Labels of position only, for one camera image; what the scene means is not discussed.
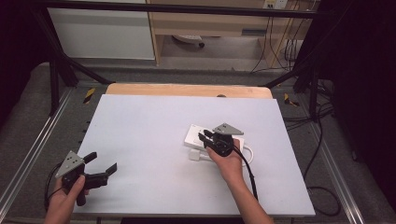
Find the forearm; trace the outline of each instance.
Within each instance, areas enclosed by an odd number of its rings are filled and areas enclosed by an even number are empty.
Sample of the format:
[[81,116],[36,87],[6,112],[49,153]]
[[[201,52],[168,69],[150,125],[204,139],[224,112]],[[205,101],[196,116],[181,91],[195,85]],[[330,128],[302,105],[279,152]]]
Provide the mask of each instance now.
[[227,181],[227,185],[246,224],[273,223],[243,179]]

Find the table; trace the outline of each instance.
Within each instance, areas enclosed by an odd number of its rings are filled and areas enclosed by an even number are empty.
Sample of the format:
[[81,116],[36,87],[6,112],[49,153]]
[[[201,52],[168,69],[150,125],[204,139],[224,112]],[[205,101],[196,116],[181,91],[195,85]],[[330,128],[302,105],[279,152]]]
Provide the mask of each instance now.
[[[193,91],[195,88],[209,91],[202,92],[204,96],[183,95],[187,91],[198,94]],[[227,89],[235,98],[208,97],[211,94],[207,93],[214,90],[221,90],[215,95],[230,94]],[[98,158],[86,166],[88,174],[101,173],[114,162],[119,170],[109,178],[107,186],[92,190],[86,205],[76,207],[75,213],[102,217],[238,216],[216,164],[190,161],[190,150],[183,146],[192,123],[215,127],[227,122],[245,132],[243,137],[254,150],[251,169],[256,176],[260,203],[267,213],[273,217],[313,216],[315,211],[276,100],[271,99],[271,94],[248,98],[249,94],[242,93],[236,98],[235,90],[242,89],[176,84],[110,85],[78,155],[97,152]],[[270,93],[261,88],[246,90]],[[171,92],[181,92],[181,96]],[[244,177],[250,186],[246,169]]]

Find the hand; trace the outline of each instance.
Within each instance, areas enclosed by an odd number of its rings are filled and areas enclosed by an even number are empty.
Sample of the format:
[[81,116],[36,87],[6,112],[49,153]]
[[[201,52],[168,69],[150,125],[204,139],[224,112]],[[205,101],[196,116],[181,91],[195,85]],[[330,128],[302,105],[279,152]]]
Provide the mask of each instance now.
[[[233,144],[239,150],[239,140],[234,139]],[[234,181],[244,181],[242,175],[242,159],[236,152],[233,151],[229,156],[221,157],[210,147],[207,147],[206,151],[210,159],[219,167],[221,176],[228,184]]]
[[[44,223],[69,223],[78,194],[82,191],[85,184],[85,176],[81,175],[69,193],[66,194],[62,189],[55,192],[49,203],[49,211]],[[55,190],[62,187],[62,179],[59,178],[55,183]]]

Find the aluminum rail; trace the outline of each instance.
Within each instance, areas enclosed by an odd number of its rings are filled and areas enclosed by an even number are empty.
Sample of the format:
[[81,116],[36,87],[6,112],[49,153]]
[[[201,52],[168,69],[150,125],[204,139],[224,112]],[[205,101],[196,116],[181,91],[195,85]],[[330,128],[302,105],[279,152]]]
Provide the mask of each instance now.
[[165,4],[138,4],[138,3],[109,3],[109,2],[87,2],[87,1],[56,1],[56,0],[35,0],[34,6],[88,9],[88,10],[109,10],[109,11],[141,11],[141,12],[169,12],[169,13],[191,13],[191,14],[213,14],[213,15],[234,15],[253,17],[277,17],[277,18],[301,18],[301,19],[329,19],[334,17],[334,12],[321,11],[294,11],[265,8],[246,7],[205,7],[205,6],[185,6],[185,5],[165,5]]
[[[309,116],[308,102],[306,101],[305,97],[303,97],[301,94],[297,94],[297,97],[303,107],[305,114]],[[319,141],[320,128],[318,124],[311,122],[310,125],[316,139]],[[347,182],[345,181],[340,169],[338,168],[338,165],[335,162],[335,159],[332,156],[332,153],[324,137],[322,139],[319,153],[323,159],[327,171],[329,172],[330,178],[332,179],[332,183],[334,184],[334,188],[337,191],[340,202],[344,206],[344,210],[346,212],[346,216],[349,219],[349,222],[352,224],[364,224],[361,210],[356,204],[355,199],[353,198],[352,193],[350,192],[350,189],[347,185]]]
[[59,109],[55,112],[53,116],[48,118],[46,124],[44,125],[37,139],[27,153],[17,173],[8,184],[7,189],[3,192],[3,195],[0,198],[0,223],[2,223],[3,219],[6,217],[6,214],[12,203],[14,202],[15,198],[17,197],[24,181],[26,180],[33,166],[35,165],[35,161],[37,160],[41,150],[49,139],[53,128],[57,124],[62,113],[64,112],[64,109],[69,101],[73,90],[73,88],[68,88],[64,92],[64,95],[60,100]]

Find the white cabinet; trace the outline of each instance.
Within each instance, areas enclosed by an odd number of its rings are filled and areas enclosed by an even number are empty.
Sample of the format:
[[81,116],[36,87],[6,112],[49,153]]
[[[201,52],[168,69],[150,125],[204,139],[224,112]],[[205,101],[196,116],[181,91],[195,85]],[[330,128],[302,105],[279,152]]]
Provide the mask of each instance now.
[[69,57],[154,60],[147,12],[49,8],[49,14]]

